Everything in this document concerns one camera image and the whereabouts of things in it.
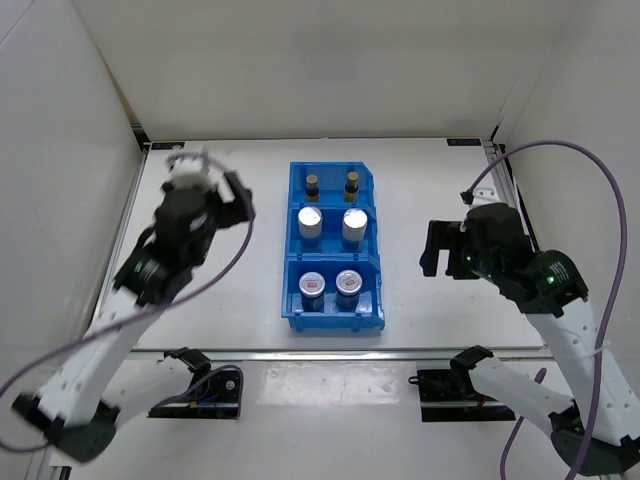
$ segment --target metal can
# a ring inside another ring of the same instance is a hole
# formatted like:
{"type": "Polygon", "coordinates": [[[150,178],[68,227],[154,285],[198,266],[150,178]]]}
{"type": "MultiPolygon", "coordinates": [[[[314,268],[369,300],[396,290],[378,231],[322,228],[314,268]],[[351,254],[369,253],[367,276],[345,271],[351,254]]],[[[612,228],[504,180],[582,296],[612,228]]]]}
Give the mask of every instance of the metal can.
{"type": "Polygon", "coordinates": [[[360,300],[362,277],[354,270],[343,270],[336,277],[336,305],[344,310],[354,310],[360,300]]]}
{"type": "Polygon", "coordinates": [[[318,272],[307,272],[300,277],[302,308],[305,312],[318,312],[324,307],[324,277],[318,272]]]}
{"type": "Polygon", "coordinates": [[[359,252],[367,231],[367,214],[359,208],[350,208],[342,217],[342,246],[347,252],[359,252]]]}
{"type": "Polygon", "coordinates": [[[322,212],[316,207],[304,207],[298,212],[298,231],[301,243],[308,249],[320,246],[322,236],[322,212]]]}

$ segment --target small bottle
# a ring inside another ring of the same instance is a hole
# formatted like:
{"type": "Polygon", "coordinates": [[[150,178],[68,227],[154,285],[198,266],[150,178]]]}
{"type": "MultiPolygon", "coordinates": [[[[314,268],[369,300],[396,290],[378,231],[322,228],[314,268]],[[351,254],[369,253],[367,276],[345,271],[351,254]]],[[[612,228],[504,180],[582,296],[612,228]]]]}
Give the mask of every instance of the small bottle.
{"type": "Polygon", "coordinates": [[[298,212],[298,231],[302,246],[318,249],[322,237],[322,212],[316,207],[304,207],[298,212]]]}
{"type": "Polygon", "coordinates": [[[347,252],[359,252],[367,231],[367,214],[359,208],[350,208],[342,217],[342,248],[347,252]]]}
{"type": "Polygon", "coordinates": [[[354,270],[343,270],[336,277],[336,305],[343,310],[355,310],[361,289],[360,274],[354,270]]]}
{"type": "Polygon", "coordinates": [[[307,202],[319,202],[320,190],[318,189],[318,177],[316,175],[307,175],[307,202]]]}
{"type": "Polygon", "coordinates": [[[305,312],[319,312],[324,308],[324,277],[317,272],[307,272],[300,277],[302,308],[305,312]]]}
{"type": "Polygon", "coordinates": [[[349,172],[347,184],[344,186],[344,201],[355,202],[358,199],[358,181],[360,177],[356,172],[349,172]]]}

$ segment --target white table surface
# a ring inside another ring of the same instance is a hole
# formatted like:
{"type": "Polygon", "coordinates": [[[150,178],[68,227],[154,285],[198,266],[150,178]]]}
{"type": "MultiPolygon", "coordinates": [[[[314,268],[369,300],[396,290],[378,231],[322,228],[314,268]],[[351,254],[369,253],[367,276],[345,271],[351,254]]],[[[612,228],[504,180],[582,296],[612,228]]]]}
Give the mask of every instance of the white table surface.
{"type": "MultiPolygon", "coordinates": [[[[167,312],[140,339],[139,349],[438,349],[482,344],[541,346],[515,305],[485,281],[424,278],[418,259],[429,220],[461,220],[459,193],[487,164],[483,147],[449,147],[445,139],[187,142],[236,169],[253,189],[255,233],[244,258],[216,287],[167,312]],[[378,212],[386,328],[382,332],[293,332],[281,318],[289,163],[363,161],[373,172],[378,212]]],[[[167,180],[165,158],[149,153],[118,257],[119,267],[152,221],[167,180]]],[[[482,186],[492,187],[490,178],[482,186]]],[[[206,264],[188,289],[201,285],[235,254],[245,226],[219,231],[206,264]]]]}
{"type": "MultiPolygon", "coordinates": [[[[127,361],[118,375],[130,375],[127,361]]],[[[138,416],[71,480],[495,480],[513,422],[422,423],[411,362],[307,362],[240,365],[238,421],[138,416]]],[[[556,365],[516,362],[567,391],[556,365]]],[[[54,454],[52,465],[73,465],[54,454]]],[[[508,478],[564,478],[548,438],[525,422],[508,478]]]]}

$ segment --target black bracket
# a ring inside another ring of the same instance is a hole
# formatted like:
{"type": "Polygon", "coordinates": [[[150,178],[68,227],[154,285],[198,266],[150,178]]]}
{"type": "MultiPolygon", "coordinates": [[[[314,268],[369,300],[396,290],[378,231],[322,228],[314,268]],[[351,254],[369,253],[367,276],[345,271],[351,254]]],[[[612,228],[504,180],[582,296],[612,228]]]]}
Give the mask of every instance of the black bracket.
{"type": "Polygon", "coordinates": [[[200,350],[187,347],[164,352],[164,358],[171,357],[184,363],[191,373],[208,372],[211,369],[209,358],[200,350]]]}
{"type": "MultiPolygon", "coordinates": [[[[197,382],[207,372],[208,370],[199,370],[191,383],[197,382]]],[[[152,408],[148,417],[234,420],[240,413],[242,387],[240,372],[222,370],[188,397],[170,405],[152,408]]]]}
{"type": "MultiPolygon", "coordinates": [[[[578,455],[584,437],[580,412],[573,407],[562,413],[549,415],[553,432],[553,448],[569,466],[578,455]]],[[[610,445],[595,438],[589,443],[589,451],[578,473],[585,477],[619,475],[640,462],[640,438],[633,440],[628,435],[620,440],[620,446],[610,445]]]]}
{"type": "Polygon", "coordinates": [[[418,370],[409,383],[418,386],[424,423],[515,420],[515,414],[494,399],[461,389],[452,370],[418,370]]]}

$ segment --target white enclosure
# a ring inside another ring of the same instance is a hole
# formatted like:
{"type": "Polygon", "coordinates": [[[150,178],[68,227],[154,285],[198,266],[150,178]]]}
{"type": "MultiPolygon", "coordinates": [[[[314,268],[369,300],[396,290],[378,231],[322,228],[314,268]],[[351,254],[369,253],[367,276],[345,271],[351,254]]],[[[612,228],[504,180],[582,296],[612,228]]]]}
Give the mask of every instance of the white enclosure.
{"type": "Polygon", "coordinates": [[[577,0],[75,0],[153,139],[488,137],[577,0]]]}
{"type": "MultiPolygon", "coordinates": [[[[140,152],[66,0],[0,2],[0,377],[86,327],[140,152]]],[[[52,368],[19,383],[33,389],[52,368]]],[[[0,431],[35,444],[0,402],[0,431]]],[[[2,478],[29,457],[0,454],[2,478]]]]}

